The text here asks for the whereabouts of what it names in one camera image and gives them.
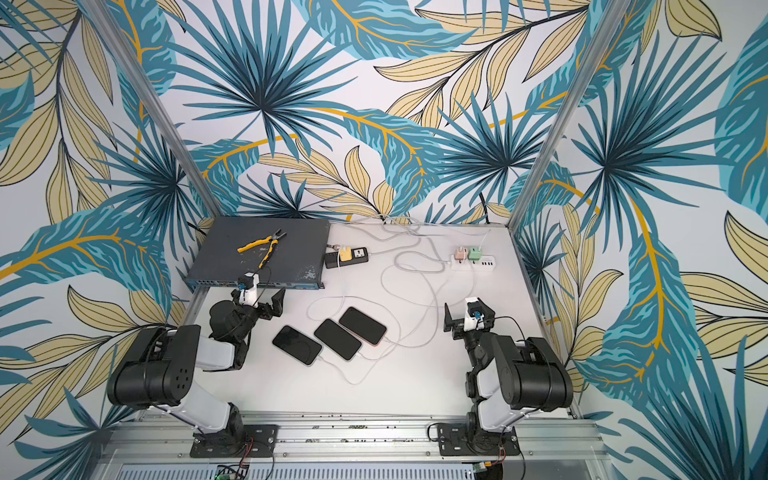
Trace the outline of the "yellow charger plug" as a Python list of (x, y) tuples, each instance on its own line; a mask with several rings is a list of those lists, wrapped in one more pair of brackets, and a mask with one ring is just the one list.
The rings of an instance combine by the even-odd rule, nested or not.
[(341, 247), (338, 251), (338, 258), (340, 262), (348, 262), (353, 258), (352, 249), (348, 246)]

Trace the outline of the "green charger plug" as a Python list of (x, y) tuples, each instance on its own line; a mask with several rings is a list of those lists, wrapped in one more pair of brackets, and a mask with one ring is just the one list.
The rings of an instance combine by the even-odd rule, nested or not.
[(468, 259), (470, 261), (478, 261), (482, 258), (483, 251), (480, 246), (471, 247), (468, 252)]

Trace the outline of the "black power socket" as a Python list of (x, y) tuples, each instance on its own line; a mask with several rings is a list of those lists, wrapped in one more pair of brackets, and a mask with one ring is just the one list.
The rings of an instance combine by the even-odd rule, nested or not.
[(350, 247), (352, 249), (353, 258), (348, 262), (340, 262), (338, 258), (338, 250), (328, 252), (324, 256), (324, 264), (327, 269), (341, 268), (346, 266), (358, 265), (367, 263), (369, 261), (369, 252), (366, 247)]

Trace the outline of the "aluminium corner post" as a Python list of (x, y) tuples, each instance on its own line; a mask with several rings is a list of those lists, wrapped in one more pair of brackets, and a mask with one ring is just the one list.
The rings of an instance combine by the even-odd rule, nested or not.
[(86, 0), (81, 1), (80, 4), (93, 21), (96, 31), (106, 46), (111, 50), (116, 63), (132, 84), (138, 100), (144, 103), (148, 115), (186, 172), (190, 184), (198, 192), (205, 208), (214, 218), (222, 216), (218, 201), (212, 195), (160, 97), (151, 85), (149, 77), (137, 59), (137, 54), (131, 51), (129, 40), (119, 28), (107, 3), (105, 1)]
[(628, 5), (629, 1), (610, 1), (606, 6), (605, 14), (601, 18), (594, 38), (585, 52), (581, 69), (574, 73), (571, 85), (557, 111), (551, 129), (529, 172), (529, 176), (523, 185), (523, 190), (517, 199), (508, 223), (508, 231), (511, 237), (514, 237), (522, 226), (526, 211), (536, 195), (538, 185), (556, 151), (563, 132), (583, 99), (586, 89), (602, 61), (603, 55), (609, 48), (612, 36), (620, 26)]

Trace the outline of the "aluminium front rail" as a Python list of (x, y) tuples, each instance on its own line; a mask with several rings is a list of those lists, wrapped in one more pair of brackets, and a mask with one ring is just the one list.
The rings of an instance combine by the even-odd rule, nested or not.
[(614, 479), (596, 424), (538, 415), (470, 447), (457, 416), (256, 413), (251, 446), (201, 457), (158, 414), (117, 427), (94, 479)]

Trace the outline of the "black phone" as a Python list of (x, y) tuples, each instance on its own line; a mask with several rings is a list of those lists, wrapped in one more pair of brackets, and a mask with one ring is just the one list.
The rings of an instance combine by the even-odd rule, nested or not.
[(311, 366), (322, 351), (320, 343), (288, 325), (281, 328), (272, 345), (305, 366)]
[(362, 347), (360, 340), (331, 319), (325, 319), (313, 335), (345, 361), (351, 361)]

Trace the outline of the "right aluminium corner post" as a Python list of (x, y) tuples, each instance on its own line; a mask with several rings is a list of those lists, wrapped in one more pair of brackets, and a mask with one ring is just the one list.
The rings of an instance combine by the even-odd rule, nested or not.
[(594, 38), (585, 52), (581, 69), (574, 73), (571, 85), (557, 111), (551, 129), (529, 172), (529, 176), (523, 185), (523, 190), (517, 199), (508, 223), (508, 231), (511, 237), (514, 237), (522, 226), (526, 211), (536, 195), (538, 185), (556, 151), (563, 132), (583, 99), (586, 89), (602, 61), (603, 55), (609, 48), (612, 36), (620, 26), (628, 5), (629, 1), (610, 1), (606, 6), (605, 14), (601, 18)]

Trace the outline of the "white power strip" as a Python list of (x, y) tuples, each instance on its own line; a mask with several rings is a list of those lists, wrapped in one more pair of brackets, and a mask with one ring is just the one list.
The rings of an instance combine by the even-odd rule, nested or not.
[(469, 258), (461, 260), (454, 257), (450, 258), (450, 267), (454, 271), (468, 271), (475, 273), (491, 272), (496, 268), (496, 266), (496, 259), (491, 255), (483, 255), (475, 260)]

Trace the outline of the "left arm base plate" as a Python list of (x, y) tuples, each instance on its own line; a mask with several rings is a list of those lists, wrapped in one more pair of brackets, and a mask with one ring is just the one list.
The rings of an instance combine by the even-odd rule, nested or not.
[(191, 458), (269, 458), (273, 455), (279, 426), (244, 425), (238, 432), (222, 430), (193, 435)]

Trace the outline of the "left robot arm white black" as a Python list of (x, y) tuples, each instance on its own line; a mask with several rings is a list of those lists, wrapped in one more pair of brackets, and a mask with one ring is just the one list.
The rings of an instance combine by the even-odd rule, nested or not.
[(256, 288), (241, 286), (231, 300), (210, 308), (207, 336), (197, 324), (143, 330), (108, 379), (109, 401), (167, 414), (192, 427), (195, 440), (207, 446), (232, 450), (249, 443), (238, 407), (214, 397), (194, 375), (241, 369), (256, 323), (281, 316), (284, 297), (280, 289), (262, 302)]

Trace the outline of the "dark grey network switch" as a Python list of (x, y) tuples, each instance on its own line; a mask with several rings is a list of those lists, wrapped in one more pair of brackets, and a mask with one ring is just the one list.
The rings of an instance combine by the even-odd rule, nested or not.
[[(279, 229), (286, 232), (286, 236), (263, 268), (259, 269), (258, 265), (266, 247), (237, 252), (239, 247)], [(327, 220), (217, 217), (185, 281), (191, 287), (235, 287), (240, 276), (254, 272), (259, 275), (261, 288), (317, 290), (323, 287), (329, 233)]]

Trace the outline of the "pink charger plug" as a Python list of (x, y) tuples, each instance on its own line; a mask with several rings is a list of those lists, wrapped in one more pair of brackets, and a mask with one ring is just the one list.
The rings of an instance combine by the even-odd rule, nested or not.
[(466, 247), (458, 247), (454, 253), (454, 259), (456, 261), (464, 261), (468, 258), (468, 249)]

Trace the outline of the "yellow black pliers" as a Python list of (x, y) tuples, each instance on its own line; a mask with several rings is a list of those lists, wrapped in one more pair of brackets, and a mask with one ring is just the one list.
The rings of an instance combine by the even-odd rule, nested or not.
[(275, 250), (277, 244), (285, 236), (286, 236), (286, 232), (284, 232), (282, 229), (279, 229), (278, 231), (276, 231), (272, 235), (269, 235), (269, 236), (267, 236), (265, 238), (262, 238), (262, 239), (255, 240), (253, 242), (250, 242), (250, 243), (248, 243), (246, 245), (243, 245), (243, 246), (239, 247), (237, 249), (237, 252), (238, 253), (244, 253), (244, 252), (252, 250), (252, 249), (254, 249), (256, 247), (266, 247), (267, 248), (266, 253), (263, 255), (263, 257), (262, 257), (262, 259), (261, 259), (261, 261), (260, 261), (260, 263), (258, 265), (258, 268), (261, 269), (261, 268), (263, 268), (268, 263), (268, 261), (271, 258), (272, 253)]

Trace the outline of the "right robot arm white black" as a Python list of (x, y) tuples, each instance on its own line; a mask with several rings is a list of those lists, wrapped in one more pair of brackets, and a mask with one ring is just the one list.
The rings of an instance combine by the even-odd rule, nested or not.
[(527, 415), (571, 405), (572, 380), (547, 340), (493, 332), (495, 311), (478, 297), (465, 300), (461, 318), (448, 306), (444, 310), (443, 331), (463, 342), (471, 365), (465, 391), (472, 407), (464, 431), (474, 450), (493, 438), (506, 440)]

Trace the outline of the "left aluminium corner post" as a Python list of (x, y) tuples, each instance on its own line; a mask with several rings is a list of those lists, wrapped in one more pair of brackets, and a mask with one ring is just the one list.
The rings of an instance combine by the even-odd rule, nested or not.
[(132, 84), (138, 100), (144, 103), (148, 115), (186, 172), (190, 184), (198, 192), (205, 208), (214, 218), (222, 216), (218, 201), (212, 195), (160, 97), (151, 85), (149, 77), (137, 59), (137, 54), (131, 51), (129, 40), (119, 28), (107, 3), (105, 1), (86, 0), (81, 1), (80, 4), (93, 21), (96, 31), (106, 46), (111, 50), (116, 63)]

